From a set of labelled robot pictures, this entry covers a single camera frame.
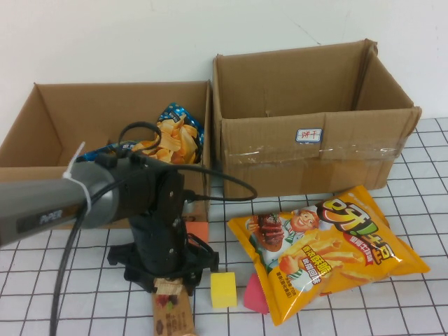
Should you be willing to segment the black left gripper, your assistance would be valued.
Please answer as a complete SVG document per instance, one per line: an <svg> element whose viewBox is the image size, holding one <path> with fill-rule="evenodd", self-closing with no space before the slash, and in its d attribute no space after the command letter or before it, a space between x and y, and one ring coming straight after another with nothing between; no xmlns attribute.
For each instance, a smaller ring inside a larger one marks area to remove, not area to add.
<svg viewBox="0 0 448 336"><path fill-rule="evenodd" d="M196 287L195 245L188 241L183 220L165 225L150 215L130 218L132 243L108 252L110 265L123 265L124 278L145 291L157 293L160 279L180 280L191 297Z"/></svg>

